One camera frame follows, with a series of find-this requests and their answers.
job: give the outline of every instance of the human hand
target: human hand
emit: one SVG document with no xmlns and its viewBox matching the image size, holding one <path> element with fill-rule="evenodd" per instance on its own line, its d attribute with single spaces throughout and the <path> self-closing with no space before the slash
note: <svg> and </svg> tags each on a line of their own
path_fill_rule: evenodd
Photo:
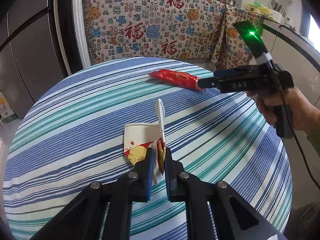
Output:
<svg viewBox="0 0 320 240">
<path fill-rule="evenodd" d="M 278 92 L 264 98 L 262 101 L 257 94 L 250 91 L 246 93 L 247 96 L 256 101 L 257 108 L 263 114 L 267 123 L 274 126 L 277 117 L 267 106 L 283 105 L 281 94 Z M 306 99 L 297 87 L 284 90 L 283 96 L 285 104 L 289 105 L 292 111 L 292 128 L 304 131 L 308 135 L 311 134 L 320 118 L 320 111 Z"/>
</svg>

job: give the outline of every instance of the window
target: window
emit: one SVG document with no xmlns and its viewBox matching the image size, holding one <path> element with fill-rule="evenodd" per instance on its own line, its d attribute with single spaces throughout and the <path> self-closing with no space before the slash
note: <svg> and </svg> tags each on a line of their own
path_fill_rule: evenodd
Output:
<svg viewBox="0 0 320 240">
<path fill-rule="evenodd" d="M 310 15 L 308 39 L 313 42 L 315 49 L 320 52 L 320 29 L 312 15 Z"/>
</svg>

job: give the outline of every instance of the striped tablecloth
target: striped tablecloth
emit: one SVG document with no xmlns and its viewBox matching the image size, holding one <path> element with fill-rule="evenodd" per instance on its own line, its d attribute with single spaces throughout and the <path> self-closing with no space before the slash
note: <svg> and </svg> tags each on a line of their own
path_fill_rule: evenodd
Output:
<svg viewBox="0 0 320 240">
<path fill-rule="evenodd" d="M 289 217 L 292 179 L 284 146 L 245 93 L 191 91 L 148 76 L 159 69 L 212 73 L 161 58 L 130 58 L 84 69 L 55 85 L 31 108 L 12 142 L 4 208 L 16 239 L 29 239 L 86 185 L 132 169 L 124 125 L 156 122 L 165 107 L 172 157 L 208 182 L 225 180 L 278 230 Z M 186 239 L 184 203 L 169 203 L 164 180 L 151 201 L 134 203 L 130 239 Z"/>
</svg>

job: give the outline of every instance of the red package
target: red package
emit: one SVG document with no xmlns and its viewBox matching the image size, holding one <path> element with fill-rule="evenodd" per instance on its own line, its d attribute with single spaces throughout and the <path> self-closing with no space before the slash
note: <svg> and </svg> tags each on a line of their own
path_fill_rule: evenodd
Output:
<svg viewBox="0 0 320 240">
<path fill-rule="evenodd" d="M 159 71 L 149 73 L 149 76 L 167 81 L 180 87 L 204 90 L 199 88 L 197 85 L 197 80 L 200 78 L 189 73 L 160 69 Z"/>
</svg>

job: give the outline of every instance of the screw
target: screw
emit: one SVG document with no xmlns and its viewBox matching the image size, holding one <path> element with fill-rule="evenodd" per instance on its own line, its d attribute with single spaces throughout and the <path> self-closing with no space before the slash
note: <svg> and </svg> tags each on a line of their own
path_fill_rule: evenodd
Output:
<svg viewBox="0 0 320 240">
<path fill-rule="evenodd" d="M 228 184 L 223 180 L 218 181 L 217 185 L 220 188 L 226 188 L 228 186 Z"/>
<path fill-rule="evenodd" d="M 180 176 L 181 178 L 183 178 L 183 179 L 187 179 L 187 178 L 189 178 L 189 173 L 183 171 L 183 172 L 181 172 L 181 173 L 179 174 L 179 176 Z"/>
<path fill-rule="evenodd" d="M 100 182 L 98 181 L 94 181 L 90 184 L 90 188 L 93 188 L 93 189 L 98 189 L 100 188 Z"/>
<path fill-rule="evenodd" d="M 135 171 L 131 171 L 128 173 L 128 177 L 130 179 L 135 179 L 136 177 L 138 177 L 138 173 L 136 173 Z"/>
</svg>

